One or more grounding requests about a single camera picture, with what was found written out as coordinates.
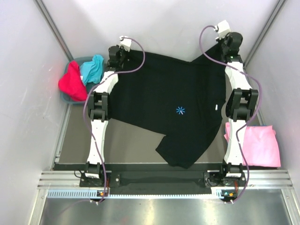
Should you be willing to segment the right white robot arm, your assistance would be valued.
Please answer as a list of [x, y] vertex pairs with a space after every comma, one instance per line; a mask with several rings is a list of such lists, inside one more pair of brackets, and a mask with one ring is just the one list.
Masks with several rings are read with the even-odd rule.
[[229, 140], [224, 158], [225, 163], [218, 177], [219, 181], [226, 186], [245, 180], [242, 146], [246, 123], [254, 114], [259, 95], [258, 90], [250, 86], [244, 72], [243, 61], [239, 54], [242, 41], [242, 35], [237, 32], [229, 32], [220, 39], [222, 60], [226, 63], [225, 74], [232, 88], [225, 107], [230, 128]]

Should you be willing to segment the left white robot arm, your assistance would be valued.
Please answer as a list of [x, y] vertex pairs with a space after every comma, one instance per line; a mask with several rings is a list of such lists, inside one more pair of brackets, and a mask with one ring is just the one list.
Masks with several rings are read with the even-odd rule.
[[104, 74], [97, 86], [91, 93], [87, 102], [87, 112], [91, 119], [91, 143], [90, 152], [84, 169], [84, 175], [96, 186], [106, 182], [104, 165], [104, 142], [105, 132], [111, 116], [109, 105], [110, 93], [118, 82], [117, 71], [123, 69], [124, 61], [131, 47], [119, 44], [108, 49], [109, 60], [105, 64]]

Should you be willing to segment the black t shirt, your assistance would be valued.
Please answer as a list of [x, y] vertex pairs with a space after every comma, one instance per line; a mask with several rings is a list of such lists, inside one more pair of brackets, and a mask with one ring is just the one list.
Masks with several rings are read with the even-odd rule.
[[163, 134], [156, 152], [171, 166], [191, 167], [222, 123], [221, 55], [218, 44], [193, 61], [132, 50], [110, 94], [111, 117]]

